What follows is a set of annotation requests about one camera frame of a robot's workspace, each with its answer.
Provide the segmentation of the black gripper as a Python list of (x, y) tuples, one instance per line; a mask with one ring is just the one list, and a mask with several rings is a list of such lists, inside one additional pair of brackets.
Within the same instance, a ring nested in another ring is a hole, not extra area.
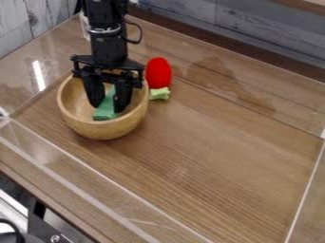
[(106, 98), (104, 83), (114, 84), (114, 112), (121, 113), (132, 102), (133, 89), (142, 88), (145, 65), (129, 58), (125, 30), (90, 29), (88, 33), (92, 53), (72, 56), (73, 73), (82, 79), (93, 107)]

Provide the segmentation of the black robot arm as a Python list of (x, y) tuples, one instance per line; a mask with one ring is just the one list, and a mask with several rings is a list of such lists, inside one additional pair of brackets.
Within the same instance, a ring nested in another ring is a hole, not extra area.
[(136, 88), (144, 88), (145, 65), (129, 57), (129, 45), (138, 45), (142, 37), (128, 37), (129, 0), (82, 0), (88, 18), (90, 55), (73, 55), (73, 76), (85, 85), (88, 100), (98, 108), (106, 98), (105, 83), (113, 84), (113, 111), (121, 113), (132, 102)]

